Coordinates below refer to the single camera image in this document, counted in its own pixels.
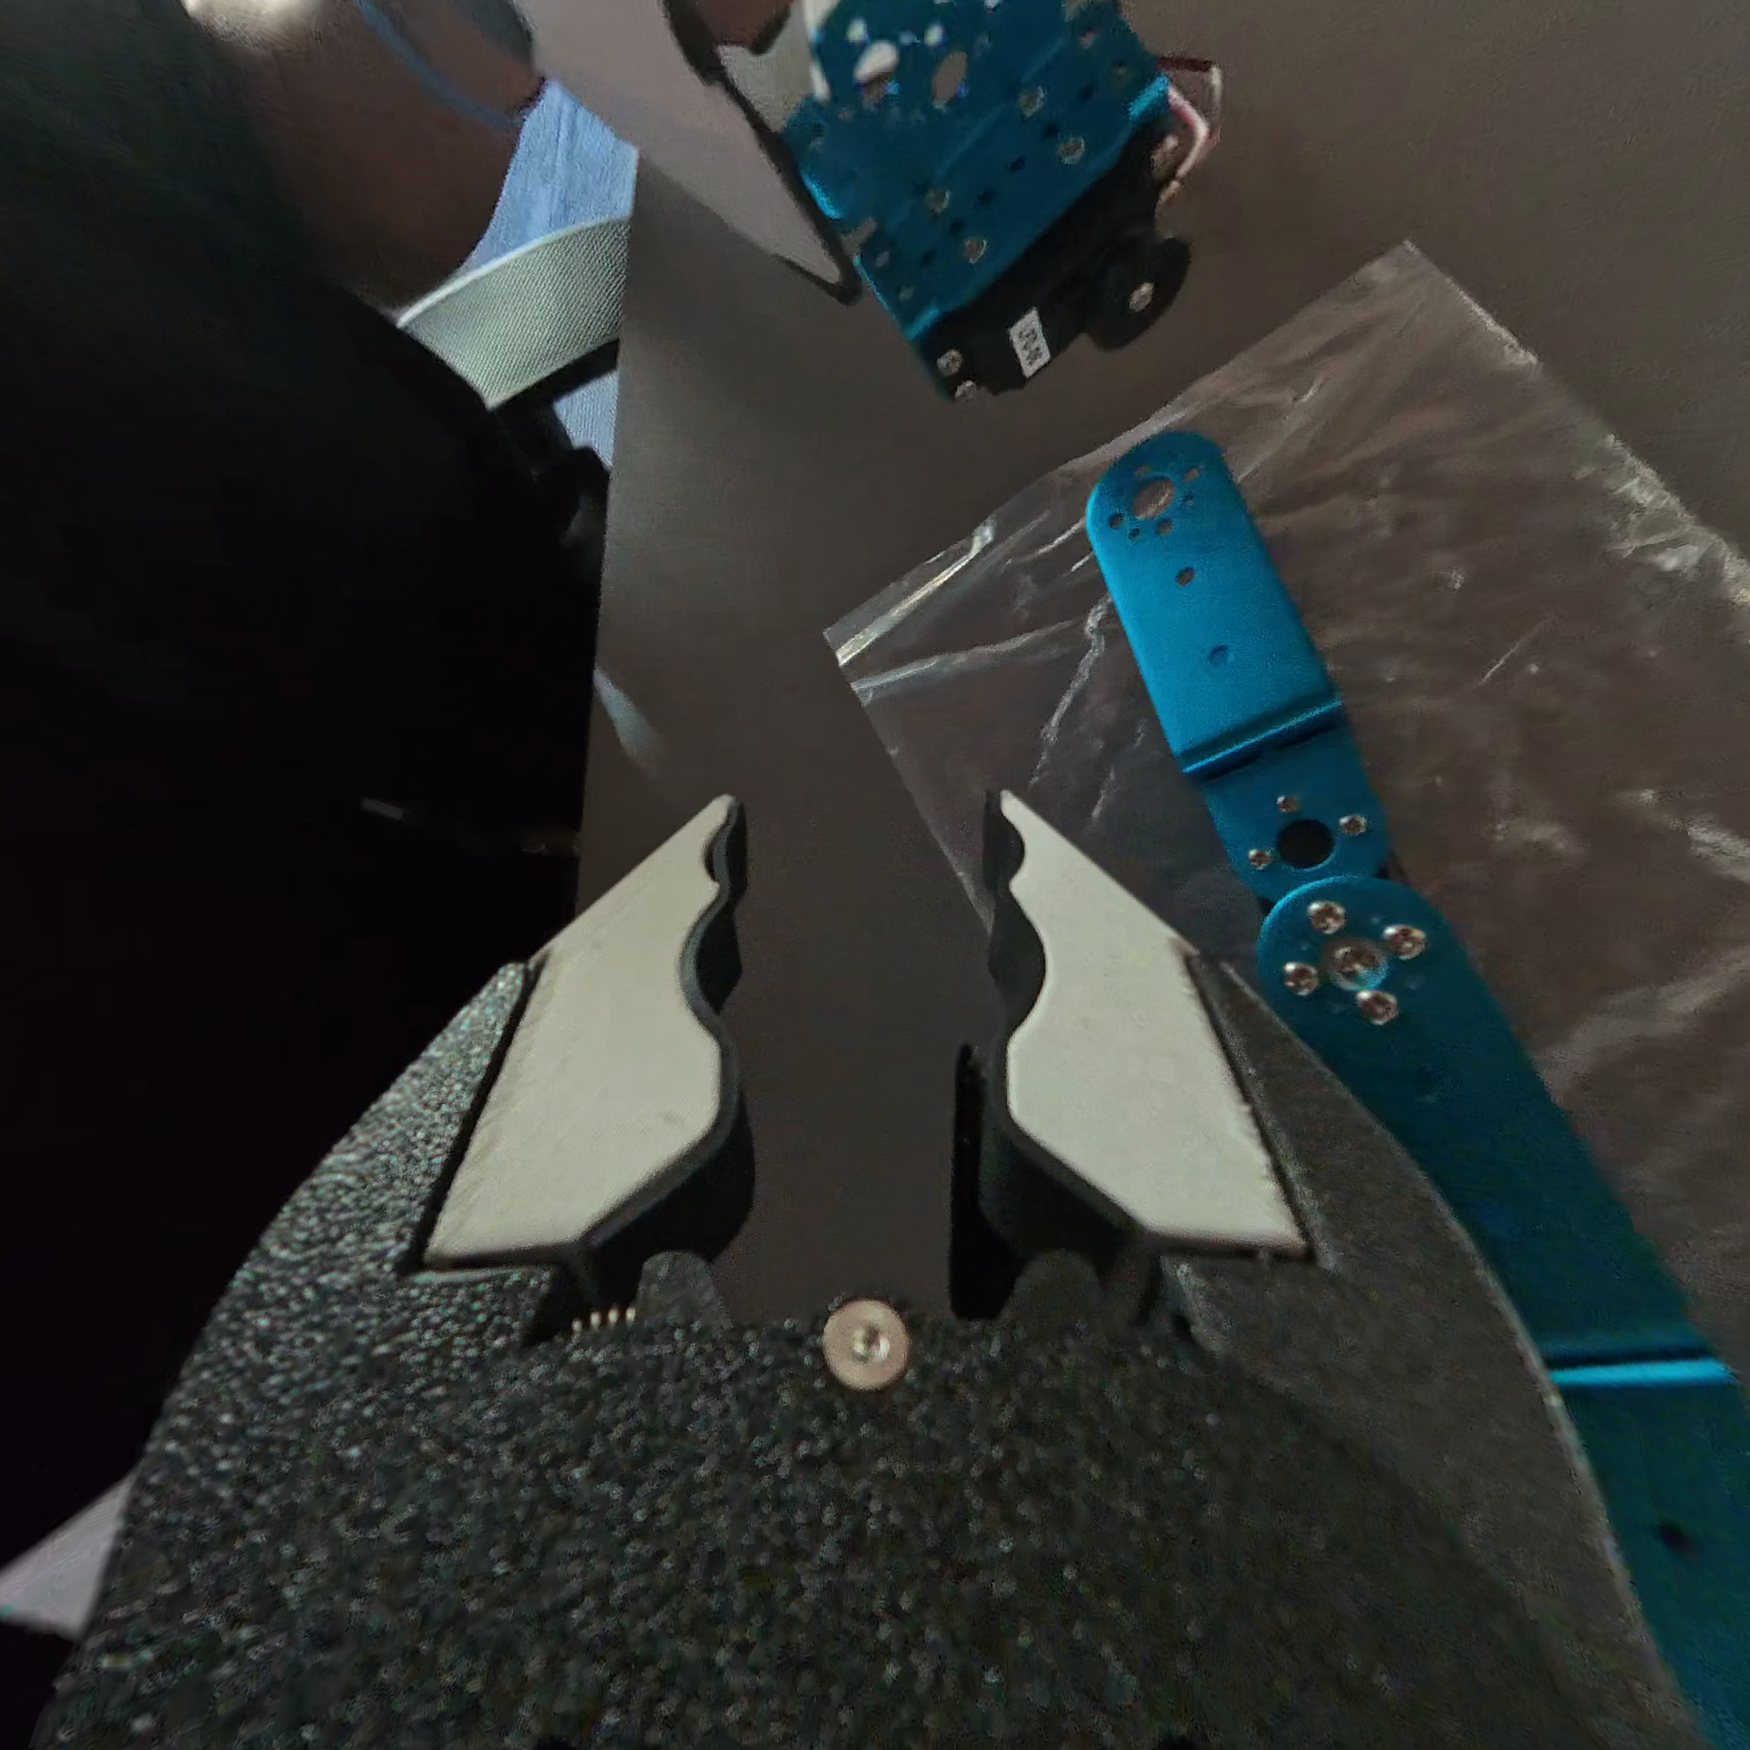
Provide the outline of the large clear plastic bag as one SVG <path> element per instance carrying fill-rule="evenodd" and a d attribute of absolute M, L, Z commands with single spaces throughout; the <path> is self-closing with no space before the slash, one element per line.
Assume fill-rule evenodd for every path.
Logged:
<path fill-rule="evenodd" d="M 825 632 L 984 923 L 1010 790 L 1251 960 L 1086 534 L 1104 467 L 1168 428 L 1225 453 L 1410 884 L 1745 1380 L 1745 559 L 1399 245 Z"/>

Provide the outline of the blue toy robot arm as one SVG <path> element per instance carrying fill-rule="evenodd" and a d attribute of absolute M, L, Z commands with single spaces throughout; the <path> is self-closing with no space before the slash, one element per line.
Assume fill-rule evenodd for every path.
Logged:
<path fill-rule="evenodd" d="M 1342 693 L 1223 453 L 1143 437 L 1089 492 L 1086 531 L 1173 762 L 1260 907 L 1260 992 L 1493 1271 L 1656 1650 L 1702 1734 L 1745 1745 L 1745 1388 L 1456 932 L 1397 880 Z"/>

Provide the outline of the person's left forearm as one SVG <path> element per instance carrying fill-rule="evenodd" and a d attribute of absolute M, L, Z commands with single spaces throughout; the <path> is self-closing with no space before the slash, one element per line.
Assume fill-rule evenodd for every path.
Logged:
<path fill-rule="evenodd" d="M 541 83 L 459 5 L 380 5 L 471 99 L 508 110 Z M 269 163 L 322 263 L 383 313 L 435 291 L 490 230 L 521 129 L 431 103 L 349 3 L 210 5 Z"/>

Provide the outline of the grey desk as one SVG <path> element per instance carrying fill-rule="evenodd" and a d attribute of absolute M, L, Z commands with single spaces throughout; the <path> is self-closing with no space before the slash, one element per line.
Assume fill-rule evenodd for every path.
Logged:
<path fill-rule="evenodd" d="M 1219 60 L 1181 300 L 1119 356 L 951 408 L 886 318 L 644 165 L 602 666 L 656 735 L 592 751 L 583 896 L 695 805 L 750 823 L 732 1004 L 759 1151 L 716 1265 L 755 1320 L 947 1307 L 951 1078 L 986 925 L 825 632 L 1375 259 L 1410 245 L 1745 559 L 1745 5 L 1140 5 Z"/>

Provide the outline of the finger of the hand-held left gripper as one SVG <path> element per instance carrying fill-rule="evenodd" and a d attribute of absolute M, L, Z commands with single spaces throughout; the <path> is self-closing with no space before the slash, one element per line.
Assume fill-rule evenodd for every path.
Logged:
<path fill-rule="evenodd" d="M 715 48 L 680 3 L 526 3 L 534 64 L 689 198 L 838 302 L 861 296 L 839 230 L 784 128 L 825 94 L 812 34 L 838 5 L 794 5 L 763 54 Z"/>

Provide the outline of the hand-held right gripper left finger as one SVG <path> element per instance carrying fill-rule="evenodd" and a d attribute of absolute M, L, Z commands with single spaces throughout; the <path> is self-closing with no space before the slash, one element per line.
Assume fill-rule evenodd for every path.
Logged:
<path fill-rule="evenodd" d="M 748 823 L 712 798 L 536 954 L 422 1245 L 422 1269 L 640 1274 L 720 1257 L 755 1149 L 724 1010 Z"/>

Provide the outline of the black office chair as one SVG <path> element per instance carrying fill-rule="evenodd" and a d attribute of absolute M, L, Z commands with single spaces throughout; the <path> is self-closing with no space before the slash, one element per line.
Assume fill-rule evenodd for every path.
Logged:
<path fill-rule="evenodd" d="M 451 278 L 397 330 L 492 410 L 552 406 L 620 360 L 630 219 L 573 225 Z"/>

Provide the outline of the blue wristband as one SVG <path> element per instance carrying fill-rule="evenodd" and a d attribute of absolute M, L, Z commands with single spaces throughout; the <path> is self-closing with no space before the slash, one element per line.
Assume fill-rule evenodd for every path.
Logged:
<path fill-rule="evenodd" d="M 471 99 L 459 85 L 454 85 L 431 60 L 417 48 L 417 43 L 405 34 L 397 21 L 383 11 L 374 3 L 351 3 L 351 11 L 361 17 L 361 21 L 369 28 L 374 39 L 383 46 L 383 51 L 399 62 L 405 73 L 412 77 L 422 94 L 442 107 L 445 112 L 471 120 L 474 126 L 484 126 L 496 134 L 517 134 L 532 112 L 540 107 L 544 99 L 544 83 L 536 87 L 536 94 L 526 99 L 523 105 L 513 109 L 493 109 L 485 103 Z"/>

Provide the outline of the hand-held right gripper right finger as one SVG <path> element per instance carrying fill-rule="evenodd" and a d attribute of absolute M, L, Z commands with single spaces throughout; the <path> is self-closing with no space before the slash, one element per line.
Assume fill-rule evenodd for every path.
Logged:
<path fill-rule="evenodd" d="M 1016 1257 L 1311 1257 L 1191 944 L 1016 794 L 984 825 L 994 1230 Z"/>

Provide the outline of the blue servo bracket assembly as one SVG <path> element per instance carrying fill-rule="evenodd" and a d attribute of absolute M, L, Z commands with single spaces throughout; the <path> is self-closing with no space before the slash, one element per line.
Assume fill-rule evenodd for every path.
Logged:
<path fill-rule="evenodd" d="M 1171 308 L 1214 60 L 1147 48 L 1110 3 L 838 5 L 812 43 L 825 94 L 781 135 L 943 399 L 1023 390 L 1076 341 L 1115 355 Z"/>

